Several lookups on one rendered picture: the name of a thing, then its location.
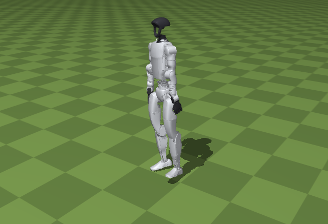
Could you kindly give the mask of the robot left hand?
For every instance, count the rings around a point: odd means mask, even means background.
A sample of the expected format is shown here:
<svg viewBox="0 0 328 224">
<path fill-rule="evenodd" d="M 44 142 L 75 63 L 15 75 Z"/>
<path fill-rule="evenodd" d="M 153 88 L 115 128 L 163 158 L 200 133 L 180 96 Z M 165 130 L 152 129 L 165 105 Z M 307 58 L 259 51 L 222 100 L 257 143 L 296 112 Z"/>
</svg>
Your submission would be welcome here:
<svg viewBox="0 0 328 224">
<path fill-rule="evenodd" d="M 174 99 L 171 97 L 171 101 L 172 101 L 172 103 L 174 104 L 173 105 L 173 111 L 174 111 L 174 113 L 175 114 L 178 114 L 178 113 L 180 113 L 180 111 L 182 111 L 182 107 L 181 107 L 181 104 L 179 103 L 179 100 L 178 101 L 176 101 L 176 102 L 174 102 Z"/>
</svg>

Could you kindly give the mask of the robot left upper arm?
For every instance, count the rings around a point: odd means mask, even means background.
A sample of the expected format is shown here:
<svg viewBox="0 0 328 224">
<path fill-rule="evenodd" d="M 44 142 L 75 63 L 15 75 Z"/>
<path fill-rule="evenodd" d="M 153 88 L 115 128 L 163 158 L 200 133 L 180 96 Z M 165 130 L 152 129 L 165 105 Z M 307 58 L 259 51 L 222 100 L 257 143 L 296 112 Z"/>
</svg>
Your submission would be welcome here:
<svg viewBox="0 0 328 224">
<path fill-rule="evenodd" d="M 165 72 L 165 78 L 170 79 L 171 72 L 175 72 L 176 68 L 176 47 L 173 45 L 164 45 L 165 55 L 167 56 L 168 71 Z M 175 73 L 176 74 L 176 73 Z"/>
</svg>

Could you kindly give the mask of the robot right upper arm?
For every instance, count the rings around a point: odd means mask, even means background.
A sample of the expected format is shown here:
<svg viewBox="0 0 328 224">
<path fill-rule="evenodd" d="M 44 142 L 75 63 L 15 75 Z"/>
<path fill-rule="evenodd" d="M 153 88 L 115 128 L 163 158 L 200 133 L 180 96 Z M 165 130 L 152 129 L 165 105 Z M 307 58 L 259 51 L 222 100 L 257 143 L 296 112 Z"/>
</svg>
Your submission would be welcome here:
<svg viewBox="0 0 328 224">
<path fill-rule="evenodd" d="M 152 43 L 149 43 L 148 45 L 148 49 L 149 49 L 149 61 L 150 63 L 146 66 L 146 70 L 150 73 L 152 73 L 152 64 L 151 64 L 151 56 L 150 56 L 150 52 L 151 52 L 151 44 Z"/>
</svg>

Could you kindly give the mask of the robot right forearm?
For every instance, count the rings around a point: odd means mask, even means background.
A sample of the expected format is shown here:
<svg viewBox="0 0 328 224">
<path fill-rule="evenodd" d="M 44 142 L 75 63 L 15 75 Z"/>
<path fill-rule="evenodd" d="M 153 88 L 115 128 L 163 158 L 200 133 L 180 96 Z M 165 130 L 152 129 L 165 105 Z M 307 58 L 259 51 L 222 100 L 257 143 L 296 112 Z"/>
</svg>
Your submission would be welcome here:
<svg viewBox="0 0 328 224">
<path fill-rule="evenodd" d="M 151 92 L 154 91 L 154 77 L 153 73 L 147 71 L 147 89 L 151 88 Z"/>
</svg>

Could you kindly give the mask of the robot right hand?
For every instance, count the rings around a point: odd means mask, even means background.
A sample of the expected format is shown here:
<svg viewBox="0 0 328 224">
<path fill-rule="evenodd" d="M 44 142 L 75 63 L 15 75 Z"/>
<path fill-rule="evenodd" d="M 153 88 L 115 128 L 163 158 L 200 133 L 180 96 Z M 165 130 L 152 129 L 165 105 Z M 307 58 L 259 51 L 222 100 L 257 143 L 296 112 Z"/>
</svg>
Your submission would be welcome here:
<svg viewBox="0 0 328 224">
<path fill-rule="evenodd" d="M 147 89 L 147 94 L 148 94 L 148 103 L 149 103 L 149 96 L 150 96 L 150 94 L 153 93 L 153 92 L 154 92 L 154 91 L 151 92 L 151 88 L 148 88 L 148 89 Z"/>
</svg>

